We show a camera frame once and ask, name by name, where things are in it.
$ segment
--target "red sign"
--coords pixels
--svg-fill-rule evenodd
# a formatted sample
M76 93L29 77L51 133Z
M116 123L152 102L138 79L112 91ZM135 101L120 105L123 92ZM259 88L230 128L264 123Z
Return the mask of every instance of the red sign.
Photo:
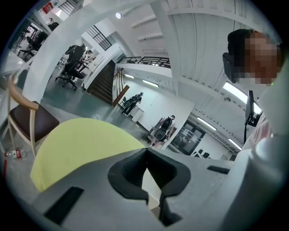
M52 3L48 2L43 8L42 10L47 14L49 11L51 11L53 9Z

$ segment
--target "glass door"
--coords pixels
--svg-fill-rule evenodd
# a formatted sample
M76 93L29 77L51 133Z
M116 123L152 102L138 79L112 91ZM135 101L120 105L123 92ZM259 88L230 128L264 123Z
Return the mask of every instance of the glass door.
M193 123L186 121L179 133L173 139L172 145L189 156L193 153L204 135L205 131Z

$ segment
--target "plastic bottle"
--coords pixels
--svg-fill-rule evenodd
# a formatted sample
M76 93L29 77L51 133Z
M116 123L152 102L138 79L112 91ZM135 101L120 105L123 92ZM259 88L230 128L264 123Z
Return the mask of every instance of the plastic bottle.
M11 152L5 152L4 153L5 157L10 157L12 159L19 159L19 158L23 158L26 157L26 153L24 150L14 150Z

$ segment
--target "staircase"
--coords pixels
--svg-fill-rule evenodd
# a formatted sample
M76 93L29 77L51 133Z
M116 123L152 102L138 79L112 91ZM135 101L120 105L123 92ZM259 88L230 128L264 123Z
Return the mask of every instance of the staircase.
M90 84L87 92L112 105L112 88L115 63L111 60L100 71L94 81Z

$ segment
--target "brown leather seat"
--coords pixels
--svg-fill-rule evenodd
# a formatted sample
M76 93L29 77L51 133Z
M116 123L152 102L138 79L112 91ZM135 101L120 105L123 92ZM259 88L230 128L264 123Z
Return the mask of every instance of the brown leather seat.
M39 108L35 113L34 122L35 142L37 142L56 128L56 126L59 125L59 121L39 103L34 103L39 105ZM17 127L22 131L26 138L30 140L30 110L22 105L18 105L16 108L11 110L10 115Z

